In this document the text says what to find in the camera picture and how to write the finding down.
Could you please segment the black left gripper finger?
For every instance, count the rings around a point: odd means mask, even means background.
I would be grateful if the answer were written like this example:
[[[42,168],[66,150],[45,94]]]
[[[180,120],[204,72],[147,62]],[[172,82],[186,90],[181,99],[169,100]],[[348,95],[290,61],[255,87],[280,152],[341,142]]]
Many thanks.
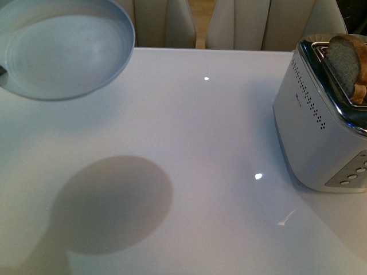
[[[3,76],[6,73],[7,73],[7,70],[3,66],[0,66],[0,76]]]

